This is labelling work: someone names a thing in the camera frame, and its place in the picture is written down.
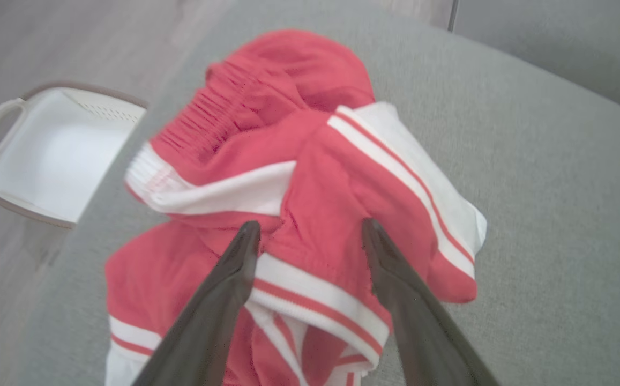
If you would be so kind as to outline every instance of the white laundry basket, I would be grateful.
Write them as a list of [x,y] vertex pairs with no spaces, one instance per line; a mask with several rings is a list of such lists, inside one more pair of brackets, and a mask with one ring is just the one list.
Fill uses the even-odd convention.
[[20,116],[0,142],[0,205],[70,228],[146,110],[96,86],[46,85],[0,105]]

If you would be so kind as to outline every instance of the red clothing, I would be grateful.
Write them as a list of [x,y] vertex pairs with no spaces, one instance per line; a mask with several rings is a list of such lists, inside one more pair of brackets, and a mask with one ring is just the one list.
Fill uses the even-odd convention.
[[260,221],[262,254],[224,384],[359,384],[376,367],[390,318],[371,294],[363,218],[381,222],[438,298],[474,299],[485,220],[395,108],[374,103],[346,47],[266,34],[206,80],[126,175],[171,220],[107,262],[108,384],[131,382],[246,220]]

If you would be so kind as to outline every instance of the gray wall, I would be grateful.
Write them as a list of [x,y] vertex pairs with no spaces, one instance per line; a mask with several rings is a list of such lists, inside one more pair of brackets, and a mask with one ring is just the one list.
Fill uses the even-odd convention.
[[459,0],[453,31],[620,103],[620,0]]

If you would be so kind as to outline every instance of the white stripe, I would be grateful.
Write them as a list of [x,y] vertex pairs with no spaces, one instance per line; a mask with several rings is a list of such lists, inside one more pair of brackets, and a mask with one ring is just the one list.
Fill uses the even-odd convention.
[[333,308],[364,328],[381,346],[386,344],[390,333],[388,325],[368,306],[334,283],[317,278],[268,253],[258,258],[255,277]]
[[400,179],[405,186],[410,188],[412,193],[422,201],[427,212],[430,214],[431,223],[436,234],[436,239],[439,241],[440,253],[450,261],[450,263],[457,267],[460,271],[466,273],[472,279],[474,279],[474,264],[472,264],[466,256],[455,248],[455,246],[445,237],[443,230],[440,228],[440,224],[433,211],[431,201],[429,200],[427,193],[420,183],[408,172],[403,165],[396,159],[391,157],[377,144],[374,144],[369,138],[361,134],[357,129],[347,123],[346,121],[334,116],[329,119],[328,124],[334,127],[337,132],[342,134],[348,141],[350,141],[357,149],[362,151],[366,156],[373,159],[376,163],[383,166],[393,176]]
[[150,350],[158,348],[162,341],[162,338],[156,332],[124,323],[112,316],[109,317],[109,332],[124,342],[140,345]]
[[305,343],[305,334],[308,332],[308,325],[300,322],[300,320],[297,320],[296,318],[288,317],[286,315],[280,315],[280,317],[290,330],[291,336],[293,336],[293,343],[295,344],[295,357],[298,358],[298,361],[302,366],[303,344]]
[[160,213],[251,212],[278,216],[295,161],[270,164],[205,185],[183,179],[146,143],[136,154],[126,185]]
[[279,354],[286,361],[293,374],[297,376],[300,386],[308,386],[293,349],[288,346],[286,337],[274,324],[274,312],[263,306],[256,305],[253,301],[247,301],[245,307],[250,312],[255,323],[265,332],[271,344],[279,351]]
[[110,341],[104,386],[130,386],[148,361],[148,356]]
[[[359,352],[358,350],[355,350],[355,348],[352,347],[351,345],[347,345],[346,349],[343,352],[341,352],[341,359],[345,357],[352,357],[353,355],[361,355],[361,354],[362,354],[361,352]],[[339,365],[339,366],[336,366],[336,369],[338,369],[339,367],[341,367],[341,371],[350,371],[350,372],[368,372],[374,369],[371,363],[366,362],[366,361]]]
[[128,359],[131,359],[131,361],[146,362],[148,361],[148,359],[150,359],[150,356],[142,354],[141,352],[131,351],[126,347],[122,347],[122,345],[117,344],[117,342],[112,339],[109,340],[109,349],[111,352],[116,352]]
[[[353,374],[353,382],[348,384],[348,375]],[[334,369],[324,383],[324,386],[360,386],[362,374],[358,372],[347,372],[342,369]]]
[[442,222],[452,237],[474,258],[486,237],[486,219],[457,192],[417,139],[400,122],[395,107],[378,102],[357,110],[339,107],[338,111],[395,152],[422,179],[436,203]]
[[253,291],[250,293],[249,301],[258,303],[259,305],[265,306],[265,308],[269,308],[270,310],[275,310],[278,313],[283,313],[290,317],[297,318],[308,325],[313,325],[314,327],[339,337],[347,344],[355,347],[359,353],[363,354],[363,356],[371,363],[371,369],[376,368],[379,364],[378,352],[374,351],[371,345],[352,332],[351,329],[335,321],[333,318],[310,310],[309,308],[296,305],[291,301],[277,298],[277,296],[261,291],[258,288],[253,288]]

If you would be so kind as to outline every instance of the red fabric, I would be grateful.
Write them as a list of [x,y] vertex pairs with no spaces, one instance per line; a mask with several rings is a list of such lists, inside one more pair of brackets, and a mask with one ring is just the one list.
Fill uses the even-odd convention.
[[[280,216],[171,215],[107,262],[113,317],[164,336],[239,226],[252,219],[263,227],[261,251],[340,286],[389,325],[388,312],[371,294],[361,245],[363,218],[382,223],[439,298],[463,302],[476,296],[474,280],[440,256],[430,213],[419,198],[327,126],[338,105],[374,102],[368,74],[351,51],[307,32],[275,32],[211,66],[206,80],[151,146],[194,185],[297,161]],[[272,291],[269,285],[256,281],[256,288]],[[287,328],[278,327],[294,347],[299,344]],[[324,384],[334,366],[349,362],[341,359],[344,349],[343,340],[309,327],[301,354],[308,384]],[[375,349],[380,353],[379,343]],[[223,383],[299,384],[247,310],[236,323]]]

